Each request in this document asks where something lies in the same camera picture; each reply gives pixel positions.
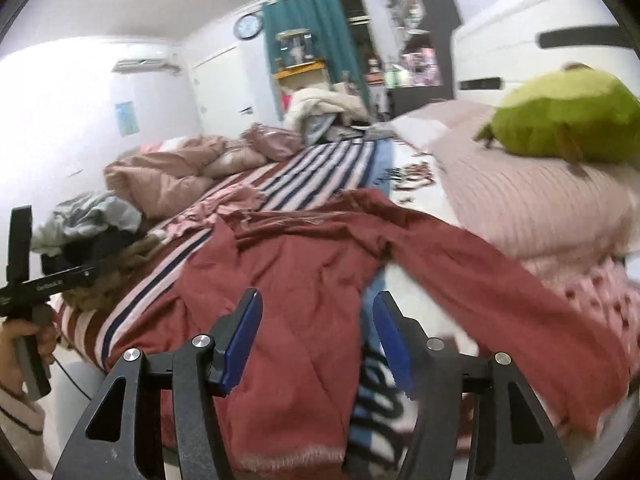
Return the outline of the person's left hand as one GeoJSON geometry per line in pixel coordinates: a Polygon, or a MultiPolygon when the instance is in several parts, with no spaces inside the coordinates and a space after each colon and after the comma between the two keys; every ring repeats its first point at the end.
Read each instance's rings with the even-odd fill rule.
{"type": "Polygon", "coordinates": [[[20,318],[7,318],[1,323],[1,387],[12,396],[23,395],[25,377],[22,362],[25,358],[21,348],[30,336],[35,337],[39,361],[43,365],[52,364],[58,336],[52,323],[39,326],[20,318]]]}

